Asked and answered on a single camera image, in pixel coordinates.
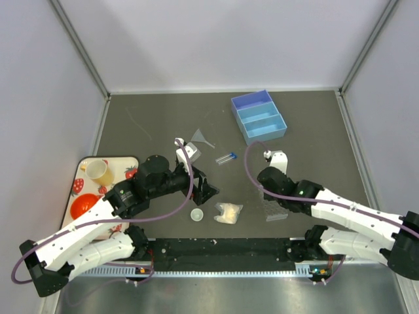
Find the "strawberry pattern tray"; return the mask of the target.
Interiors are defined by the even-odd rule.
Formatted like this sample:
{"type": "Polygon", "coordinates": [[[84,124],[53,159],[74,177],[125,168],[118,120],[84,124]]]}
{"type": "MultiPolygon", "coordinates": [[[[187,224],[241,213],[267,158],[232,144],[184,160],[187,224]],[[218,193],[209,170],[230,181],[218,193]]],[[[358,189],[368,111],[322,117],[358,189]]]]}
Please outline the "strawberry pattern tray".
{"type": "Polygon", "coordinates": [[[67,209],[64,215],[64,219],[62,222],[62,227],[67,226],[68,224],[72,223],[74,220],[70,216],[70,197],[71,196],[79,196],[81,194],[92,193],[92,194],[100,194],[104,197],[104,195],[109,192],[115,184],[124,181],[126,179],[130,179],[134,176],[137,172],[137,167],[139,165],[139,160],[133,156],[112,156],[112,157],[87,157],[84,158],[77,168],[75,173],[75,180],[73,181],[73,186],[70,191],[69,200],[67,202],[67,209]],[[113,172],[115,178],[113,183],[109,186],[100,186],[95,182],[91,181],[83,172],[80,170],[80,166],[82,163],[91,162],[93,160],[104,160],[110,167],[111,171],[113,172]]]}

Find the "orange plastic bowl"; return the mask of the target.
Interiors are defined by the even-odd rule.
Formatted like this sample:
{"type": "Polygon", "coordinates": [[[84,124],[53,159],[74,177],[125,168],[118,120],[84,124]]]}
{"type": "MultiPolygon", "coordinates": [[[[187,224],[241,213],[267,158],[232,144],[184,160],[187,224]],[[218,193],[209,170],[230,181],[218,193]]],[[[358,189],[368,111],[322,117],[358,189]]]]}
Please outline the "orange plastic bowl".
{"type": "Polygon", "coordinates": [[[86,193],[70,197],[70,216],[73,220],[89,211],[103,196],[86,193]]]}

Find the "blue compartment organizer box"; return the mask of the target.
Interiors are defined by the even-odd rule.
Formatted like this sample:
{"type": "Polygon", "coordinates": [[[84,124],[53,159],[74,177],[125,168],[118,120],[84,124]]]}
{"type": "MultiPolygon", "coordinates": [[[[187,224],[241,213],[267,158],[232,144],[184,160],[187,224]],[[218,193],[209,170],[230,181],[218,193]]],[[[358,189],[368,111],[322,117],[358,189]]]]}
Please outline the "blue compartment organizer box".
{"type": "Polygon", "coordinates": [[[266,90],[234,97],[231,103],[247,146],[255,141],[269,141],[285,135],[287,124],[266,90]]]}

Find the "clear plastic funnel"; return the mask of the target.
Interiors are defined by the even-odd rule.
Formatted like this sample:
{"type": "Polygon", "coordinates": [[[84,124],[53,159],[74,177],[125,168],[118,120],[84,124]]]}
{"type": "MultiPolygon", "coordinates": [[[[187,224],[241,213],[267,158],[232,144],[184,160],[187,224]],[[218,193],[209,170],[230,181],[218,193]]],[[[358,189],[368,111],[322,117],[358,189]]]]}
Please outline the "clear plastic funnel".
{"type": "Polygon", "coordinates": [[[211,144],[209,141],[207,141],[204,137],[204,135],[202,134],[200,129],[197,129],[194,133],[194,135],[191,138],[192,142],[197,142],[197,143],[205,143],[208,146],[210,146],[211,148],[215,148],[215,146],[213,144],[211,144]]]}

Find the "clear acrylic test tube rack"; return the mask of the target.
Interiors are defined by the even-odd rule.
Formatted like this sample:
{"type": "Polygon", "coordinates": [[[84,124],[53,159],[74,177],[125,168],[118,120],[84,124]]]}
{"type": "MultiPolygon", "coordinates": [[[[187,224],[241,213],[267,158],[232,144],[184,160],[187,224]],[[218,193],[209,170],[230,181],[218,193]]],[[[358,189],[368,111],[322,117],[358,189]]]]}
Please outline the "clear acrylic test tube rack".
{"type": "Polygon", "coordinates": [[[259,190],[259,197],[267,222],[284,220],[288,217],[288,210],[281,207],[276,201],[266,200],[262,190],[259,190]]]}

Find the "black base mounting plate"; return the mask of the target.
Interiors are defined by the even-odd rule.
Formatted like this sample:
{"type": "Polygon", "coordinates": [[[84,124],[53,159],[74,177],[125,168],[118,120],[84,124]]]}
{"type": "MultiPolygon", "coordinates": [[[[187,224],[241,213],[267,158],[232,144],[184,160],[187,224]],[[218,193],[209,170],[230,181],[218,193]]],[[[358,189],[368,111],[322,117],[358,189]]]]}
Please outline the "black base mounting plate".
{"type": "Polygon", "coordinates": [[[150,240],[143,256],[122,262],[152,262],[156,271],[282,271],[297,262],[328,261],[321,249],[289,238],[158,238],[150,240]]]}

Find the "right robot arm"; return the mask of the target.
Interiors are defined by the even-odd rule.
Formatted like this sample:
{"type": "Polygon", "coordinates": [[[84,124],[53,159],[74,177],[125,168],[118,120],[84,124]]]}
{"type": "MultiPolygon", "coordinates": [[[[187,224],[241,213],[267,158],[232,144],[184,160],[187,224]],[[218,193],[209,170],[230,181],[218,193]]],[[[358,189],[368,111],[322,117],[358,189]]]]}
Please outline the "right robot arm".
{"type": "Polygon", "coordinates": [[[275,167],[262,170],[257,181],[268,200],[294,213],[327,220],[344,230],[315,227],[305,249],[315,259],[346,255],[381,263],[396,274],[418,280],[418,213],[396,215],[347,200],[320,184],[293,182],[275,167]]]}

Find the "small white plastic cup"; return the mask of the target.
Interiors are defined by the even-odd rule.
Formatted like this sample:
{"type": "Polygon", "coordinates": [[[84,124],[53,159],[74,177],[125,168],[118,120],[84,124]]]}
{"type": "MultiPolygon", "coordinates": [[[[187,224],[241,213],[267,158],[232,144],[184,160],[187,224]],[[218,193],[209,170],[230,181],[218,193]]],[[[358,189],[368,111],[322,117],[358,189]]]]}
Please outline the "small white plastic cup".
{"type": "Polygon", "coordinates": [[[200,222],[204,218],[204,212],[199,208],[195,208],[191,211],[190,217],[193,221],[200,222]]]}

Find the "clear bag of cotton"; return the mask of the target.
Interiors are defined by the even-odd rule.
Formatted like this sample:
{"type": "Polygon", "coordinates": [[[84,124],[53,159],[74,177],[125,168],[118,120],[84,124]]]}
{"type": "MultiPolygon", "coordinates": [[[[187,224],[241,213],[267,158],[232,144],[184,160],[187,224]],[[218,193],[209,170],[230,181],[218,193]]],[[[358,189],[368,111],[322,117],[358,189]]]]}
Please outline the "clear bag of cotton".
{"type": "Polygon", "coordinates": [[[214,220],[223,224],[236,224],[243,205],[232,203],[216,203],[215,208],[219,214],[214,216],[214,220]]]}

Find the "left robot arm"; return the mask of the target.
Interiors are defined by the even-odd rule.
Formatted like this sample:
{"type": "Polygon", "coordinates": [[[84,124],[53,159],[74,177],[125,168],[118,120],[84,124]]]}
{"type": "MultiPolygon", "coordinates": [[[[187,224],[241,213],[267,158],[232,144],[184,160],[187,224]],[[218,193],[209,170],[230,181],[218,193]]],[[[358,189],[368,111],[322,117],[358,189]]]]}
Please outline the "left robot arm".
{"type": "Polygon", "coordinates": [[[186,161],[169,161],[152,155],[130,179],[117,183],[86,213],[42,241],[27,240],[20,252],[40,297],[58,292],[78,275],[114,260],[144,258],[149,240],[143,229],[131,224],[109,239],[97,238],[108,229],[149,208],[150,201],[182,192],[187,200],[202,205],[219,193],[205,174],[186,161]]]}

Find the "cream ceramic mug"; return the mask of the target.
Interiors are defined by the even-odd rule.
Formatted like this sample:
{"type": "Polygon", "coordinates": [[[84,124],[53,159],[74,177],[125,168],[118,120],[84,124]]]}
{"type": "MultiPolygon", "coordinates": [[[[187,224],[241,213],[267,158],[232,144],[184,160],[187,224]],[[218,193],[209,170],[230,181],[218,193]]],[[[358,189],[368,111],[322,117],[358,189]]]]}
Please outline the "cream ceramic mug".
{"type": "Polygon", "coordinates": [[[80,170],[85,172],[86,176],[100,186],[109,186],[115,178],[109,165],[102,159],[82,163],[80,170]]]}

